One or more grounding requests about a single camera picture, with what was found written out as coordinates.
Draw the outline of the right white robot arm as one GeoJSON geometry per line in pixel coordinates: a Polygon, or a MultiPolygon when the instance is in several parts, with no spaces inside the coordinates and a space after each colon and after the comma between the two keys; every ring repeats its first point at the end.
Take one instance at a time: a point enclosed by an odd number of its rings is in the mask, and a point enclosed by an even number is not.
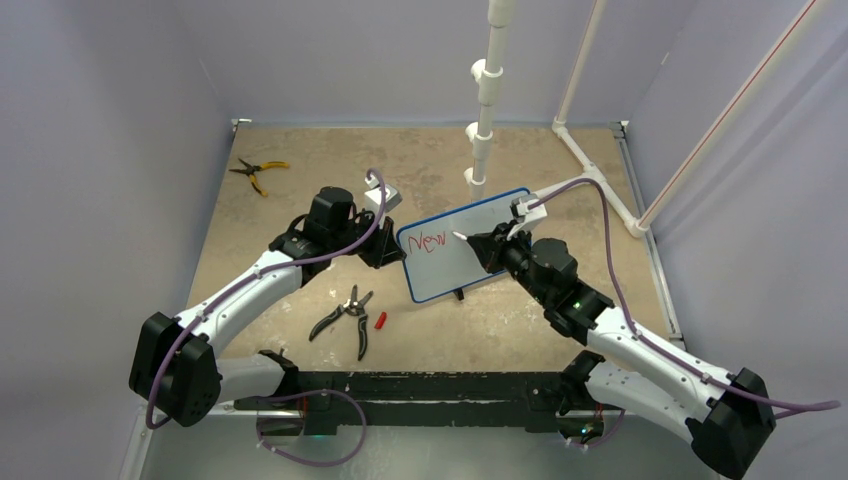
{"type": "Polygon", "coordinates": [[[711,365],[629,322],[613,302],[578,276],[578,261],[559,239],[458,234],[488,273],[507,272],[539,305],[551,327],[600,358],[564,376],[561,392],[576,407],[611,404],[687,442],[716,473],[741,479],[776,428],[763,378],[711,365]]]}

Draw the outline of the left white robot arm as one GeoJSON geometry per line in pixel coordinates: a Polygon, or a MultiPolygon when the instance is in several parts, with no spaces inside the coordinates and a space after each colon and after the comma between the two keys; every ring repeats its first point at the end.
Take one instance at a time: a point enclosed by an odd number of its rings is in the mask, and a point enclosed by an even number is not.
{"type": "Polygon", "coordinates": [[[261,397],[284,409],[297,399],[296,367],[281,354],[261,351],[223,360],[225,348],[259,316],[305,287],[342,255],[379,269],[404,258],[388,212],[402,201],[391,186],[375,186],[358,209],[351,192],[326,186],[307,213],[296,217],[235,280],[174,317],[161,312],[142,324],[128,385],[183,427],[217,404],[261,397]]]}

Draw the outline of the red marker cap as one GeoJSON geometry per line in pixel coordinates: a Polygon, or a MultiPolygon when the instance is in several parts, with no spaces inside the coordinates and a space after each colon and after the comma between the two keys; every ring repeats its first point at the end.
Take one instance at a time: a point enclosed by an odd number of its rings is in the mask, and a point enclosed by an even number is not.
{"type": "Polygon", "coordinates": [[[388,317],[387,313],[386,313],[386,312],[382,312],[382,313],[379,315],[379,317],[378,317],[378,319],[377,319],[377,321],[376,321],[376,323],[375,323],[375,325],[374,325],[374,328],[375,328],[376,330],[380,330],[380,329],[382,329],[382,328],[383,328],[383,326],[384,326],[384,324],[385,324],[385,322],[386,322],[386,320],[387,320],[387,317],[388,317]]]}

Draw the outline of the blue framed whiteboard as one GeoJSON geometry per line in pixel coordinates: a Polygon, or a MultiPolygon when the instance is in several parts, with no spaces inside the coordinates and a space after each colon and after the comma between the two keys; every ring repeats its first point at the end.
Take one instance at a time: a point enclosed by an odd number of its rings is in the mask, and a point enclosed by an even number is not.
{"type": "Polygon", "coordinates": [[[412,301],[428,302],[491,278],[455,234],[490,233],[512,219],[511,203],[529,193],[516,188],[400,228],[396,241],[406,254],[403,267],[412,301]]]}

